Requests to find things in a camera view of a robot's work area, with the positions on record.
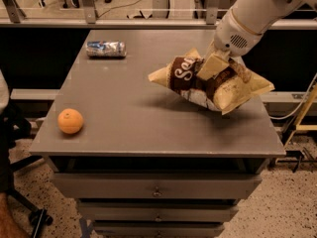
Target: terrazzo floor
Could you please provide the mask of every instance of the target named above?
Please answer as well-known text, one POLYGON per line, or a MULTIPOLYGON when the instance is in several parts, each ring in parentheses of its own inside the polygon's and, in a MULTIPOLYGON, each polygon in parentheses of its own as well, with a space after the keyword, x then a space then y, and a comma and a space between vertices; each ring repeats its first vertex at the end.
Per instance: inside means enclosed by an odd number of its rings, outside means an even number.
MULTIPOLYGON (((287 149, 307 149, 317 157, 317 135, 296 135, 287 149)), ((11 150, 11 161, 29 156, 32 139, 17 141, 11 150)), ((264 170, 263 182, 247 199, 240 201, 239 212, 219 238, 317 238, 317 164, 302 163, 294 173, 294 163, 277 163, 264 170)), ((65 198, 50 182, 53 172, 43 161, 15 173, 16 189, 53 218, 45 226, 43 238, 79 238, 81 216, 72 198, 65 198)), ((30 234, 30 213, 15 199, 9 200, 17 222, 30 234)), ((91 238, 101 238, 94 231, 91 238)))

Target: crumpled snack bag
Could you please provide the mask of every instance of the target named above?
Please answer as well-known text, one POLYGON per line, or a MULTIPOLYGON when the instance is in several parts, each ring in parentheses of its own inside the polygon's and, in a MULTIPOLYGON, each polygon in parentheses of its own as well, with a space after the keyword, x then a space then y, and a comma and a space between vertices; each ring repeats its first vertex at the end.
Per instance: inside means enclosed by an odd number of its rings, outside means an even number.
POLYGON ((190 102, 222 114, 231 112, 256 95, 274 90, 271 82, 233 59, 229 59, 222 69, 220 66, 213 60, 206 62, 196 49, 192 49, 185 56, 176 57, 167 67, 151 73, 149 80, 190 102), (198 76, 201 68, 208 72, 208 76, 198 76))

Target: drawer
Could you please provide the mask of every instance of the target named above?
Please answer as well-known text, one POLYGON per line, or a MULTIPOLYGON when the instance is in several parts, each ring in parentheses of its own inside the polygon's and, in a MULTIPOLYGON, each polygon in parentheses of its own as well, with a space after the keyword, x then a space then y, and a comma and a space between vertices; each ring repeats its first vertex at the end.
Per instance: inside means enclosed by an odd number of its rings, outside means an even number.
POLYGON ((84 218, 92 221, 186 221, 222 223, 229 222, 238 212, 238 207, 234 205, 210 205, 199 202, 187 204, 183 204, 182 202, 78 202, 77 206, 80 214, 84 218))
POLYGON ((94 222, 94 230, 104 236, 151 236, 162 237, 217 237, 223 230, 223 225, 202 223, 120 223, 94 222))
POLYGON ((237 174, 54 174, 53 183, 73 198, 246 199, 258 175, 237 174))

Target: desk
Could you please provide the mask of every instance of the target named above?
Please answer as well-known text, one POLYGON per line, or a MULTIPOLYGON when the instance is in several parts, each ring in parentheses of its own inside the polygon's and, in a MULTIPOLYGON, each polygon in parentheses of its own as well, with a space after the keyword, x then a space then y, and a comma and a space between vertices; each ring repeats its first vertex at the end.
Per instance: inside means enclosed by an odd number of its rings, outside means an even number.
POLYGON ((125 59, 90 59, 81 49, 30 152, 53 183, 107 236, 218 236, 285 155, 259 98, 221 116, 150 83, 148 74, 212 30, 96 30, 86 41, 126 42, 125 59), (73 136, 56 124, 64 108, 85 124, 73 136))

